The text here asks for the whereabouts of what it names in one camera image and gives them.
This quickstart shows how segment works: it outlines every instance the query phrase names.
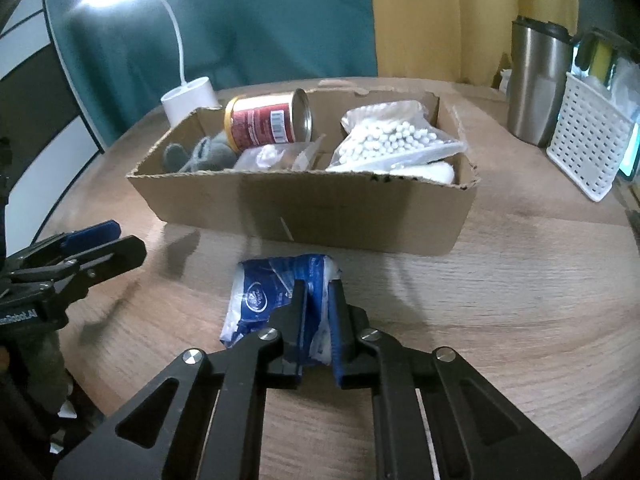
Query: perforated basket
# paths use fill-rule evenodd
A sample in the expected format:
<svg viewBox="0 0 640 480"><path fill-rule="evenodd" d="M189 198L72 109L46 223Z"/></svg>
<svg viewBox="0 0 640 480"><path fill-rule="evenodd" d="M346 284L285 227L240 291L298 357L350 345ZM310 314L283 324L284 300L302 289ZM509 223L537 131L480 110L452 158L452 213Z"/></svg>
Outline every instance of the perforated basket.
<svg viewBox="0 0 640 480"><path fill-rule="evenodd" d="M546 154L586 196L599 202L611 189L633 127L609 101L567 73L558 124Z"/></svg>

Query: barcode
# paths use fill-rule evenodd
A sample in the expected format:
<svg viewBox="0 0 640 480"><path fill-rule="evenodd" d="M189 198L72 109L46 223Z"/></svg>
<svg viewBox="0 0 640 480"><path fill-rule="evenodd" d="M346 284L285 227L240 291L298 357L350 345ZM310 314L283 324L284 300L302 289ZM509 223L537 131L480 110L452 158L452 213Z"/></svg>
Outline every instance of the barcode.
<svg viewBox="0 0 640 480"><path fill-rule="evenodd" d="M271 132L273 140L276 142L287 142L287 130L284 126L284 111L274 110L271 112Z"/></svg>

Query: table surface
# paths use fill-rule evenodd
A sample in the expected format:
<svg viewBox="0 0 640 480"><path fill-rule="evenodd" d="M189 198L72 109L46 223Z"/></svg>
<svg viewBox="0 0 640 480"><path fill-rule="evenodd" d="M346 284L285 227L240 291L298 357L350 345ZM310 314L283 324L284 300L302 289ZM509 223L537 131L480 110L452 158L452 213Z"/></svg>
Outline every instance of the table surface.
<svg viewBox="0 0 640 480"><path fill-rule="evenodd" d="M324 251L343 271L348 301L374 326L406 346L457 349L589 472L640 405L640 256L624 197L614 189L600 203L585 198L542 150L500 126L507 105L496 91L353 81L450 95L482 179L454 249L439 257L381 254L166 224L125 179L167 129L155 110L93 163L44 232L113 218L148 249L141 268L69 308L60 334L69 371L113 413L184 349L222 348L238 261ZM308 371L296 392L269 391L262 478L372 478L374 457L367 392L337 390L325 368Z"/></svg>

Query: lamp base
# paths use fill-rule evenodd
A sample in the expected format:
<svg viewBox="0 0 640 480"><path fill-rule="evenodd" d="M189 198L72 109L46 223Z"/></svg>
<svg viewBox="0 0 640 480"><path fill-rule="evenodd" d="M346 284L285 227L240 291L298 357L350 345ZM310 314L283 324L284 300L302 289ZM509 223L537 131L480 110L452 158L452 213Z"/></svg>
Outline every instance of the lamp base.
<svg viewBox="0 0 640 480"><path fill-rule="evenodd" d="M169 90L160 98L160 101L172 128L175 128L196 108L220 108L208 77L199 77Z"/></svg>

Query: black tumbler lid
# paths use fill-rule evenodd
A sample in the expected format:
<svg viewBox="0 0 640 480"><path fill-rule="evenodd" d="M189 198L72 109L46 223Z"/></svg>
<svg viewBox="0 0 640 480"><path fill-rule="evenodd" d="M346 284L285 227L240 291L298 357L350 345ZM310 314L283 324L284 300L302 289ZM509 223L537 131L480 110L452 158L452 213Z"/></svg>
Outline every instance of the black tumbler lid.
<svg viewBox="0 0 640 480"><path fill-rule="evenodd" d="M539 22L533 18L527 18L525 16L518 16L513 22L515 25L521 25L523 27L532 28L540 34L545 34L563 43L571 43L571 35L565 27L553 22Z"/></svg>

